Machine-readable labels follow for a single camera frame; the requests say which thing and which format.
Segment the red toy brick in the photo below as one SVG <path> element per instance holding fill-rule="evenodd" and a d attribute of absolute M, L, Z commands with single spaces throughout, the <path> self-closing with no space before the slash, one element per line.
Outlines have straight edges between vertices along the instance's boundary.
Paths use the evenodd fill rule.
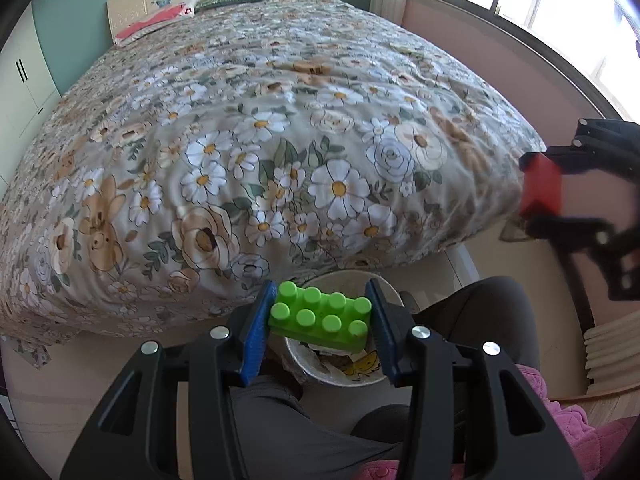
<path fill-rule="evenodd" d="M 520 161 L 524 174 L 520 216 L 524 220 L 558 216 L 562 210 L 562 172 L 542 153 L 524 154 Z"/>

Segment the light green toy brick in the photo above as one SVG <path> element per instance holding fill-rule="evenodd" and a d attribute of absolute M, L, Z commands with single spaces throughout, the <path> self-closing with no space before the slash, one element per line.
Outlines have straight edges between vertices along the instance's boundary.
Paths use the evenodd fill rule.
<path fill-rule="evenodd" d="M 268 324 L 277 336 L 331 350 L 358 353 L 367 347 L 371 301 L 349 298 L 341 292 L 326 294 L 317 287 L 293 282 L 278 286 L 269 309 Z"/>

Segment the white round trash bin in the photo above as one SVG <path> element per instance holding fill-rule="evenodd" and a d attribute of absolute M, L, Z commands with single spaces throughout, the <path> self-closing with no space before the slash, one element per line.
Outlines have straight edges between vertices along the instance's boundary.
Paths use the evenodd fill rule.
<path fill-rule="evenodd" d="M 403 306 L 399 292 L 385 278 L 378 274 L 361 270 L 339 270 L 316 276 L 303 282 L 303 287 L 317 287 L 322 292 L 341 292 L 349 298 L 363 296 L 367 282 L 376 278 L 385 299 L 390 304 Z M 384 382 L 378 354 L 372 338 L 361 352 L 345 353 L 338 350 L 308 346 L 302 342 L 285 338 L 284 350 L 286 362 L 292 373 L 303 382 L 313 379 L 319 384 L 340 387 L 360 388 Z"/>

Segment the person's right leg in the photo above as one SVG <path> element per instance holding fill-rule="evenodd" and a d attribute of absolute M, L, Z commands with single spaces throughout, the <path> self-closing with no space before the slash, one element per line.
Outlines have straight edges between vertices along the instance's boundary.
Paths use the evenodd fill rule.
<path fill-rule="evenodd" d="M 480 347 L 493 341 L 514 363 L 540 367 L 533 306 L 524 288 L 508 276 L 469 284 L 413 319 L 456 344 Z"/>

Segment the pink quilted jacket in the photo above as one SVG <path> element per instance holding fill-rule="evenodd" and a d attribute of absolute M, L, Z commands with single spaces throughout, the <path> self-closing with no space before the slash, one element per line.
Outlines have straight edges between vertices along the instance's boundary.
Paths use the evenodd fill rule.
<path fill-rule="evenodd" d="M 584 479 L 597 479 L 598 474 L 614 460 L 616 453 L 623 446 L 625 440 L 634 428 L 638 416 L 624 417 L 607 422 L 603 426 L 592 426 L 586 411 L 579 405 L 569 405 L 563 408 L 558 401 L 552 401 L 548 395 L 546 381 L 539 370 L 524 364 L 516 364 L 520 374 L 538 396 L 540 402 L 553 418 L 567 445 L 573 452 L 576 463 Z M 452 372 L 452 390 L 454 392 L 454 407 L 463 408 L 467 395 L 466 382 L 469 382 L 469 370 Z M 469 463 L 464 461 L 468 453 L 460 452 L 454 458 L 451 466 L 450 479 L 487 479 L 473 477 Z M 356 472 L 349 479 L 397 479 L 399 458 L 377 458 L 358 466 Z"/>

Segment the floral bed quilt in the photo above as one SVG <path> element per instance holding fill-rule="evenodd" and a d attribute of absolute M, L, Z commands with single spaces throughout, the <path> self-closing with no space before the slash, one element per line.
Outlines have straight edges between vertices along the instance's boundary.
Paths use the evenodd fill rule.
<path fill-rule="evenodd" d="M 207 10 L 111 48 L 1 202 L 1 336 L 230 313 L 267 280 L 402 266 L 512 214 L 544 141 L 488 82 L 341 0 Z"/>

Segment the white wardrobe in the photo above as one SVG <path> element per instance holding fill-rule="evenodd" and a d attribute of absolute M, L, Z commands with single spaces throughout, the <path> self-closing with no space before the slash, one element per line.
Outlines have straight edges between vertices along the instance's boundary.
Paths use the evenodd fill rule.
<path fill-rule="evenodd" d="M 26 6 L 1 50 L 1 195 L 26 148 L 60 99 L 41 51 L 32 5 Z"/>

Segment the pink white pillow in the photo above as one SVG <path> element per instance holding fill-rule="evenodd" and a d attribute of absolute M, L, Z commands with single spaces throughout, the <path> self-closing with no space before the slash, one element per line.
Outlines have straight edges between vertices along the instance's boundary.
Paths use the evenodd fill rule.
<path fill-rule="evenodd" d="M 198 0 L 183 0 L 162 6 L 118 32 L 113 39 L 113 44 L 115 47 L 125 47 L 127 44 L 131 44 L 151 32 L 156 32 L 187 18 L 193 18 L 197 4 Z"/>

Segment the window with frame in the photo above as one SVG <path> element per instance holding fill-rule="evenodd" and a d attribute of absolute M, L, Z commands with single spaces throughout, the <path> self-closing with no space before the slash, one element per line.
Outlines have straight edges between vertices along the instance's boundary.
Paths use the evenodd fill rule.
<path fill-rule="evenodd" d="M 440 0 L 518 38 L 605 115 L 639 119 L 639 9 L 630 0 Z"/>

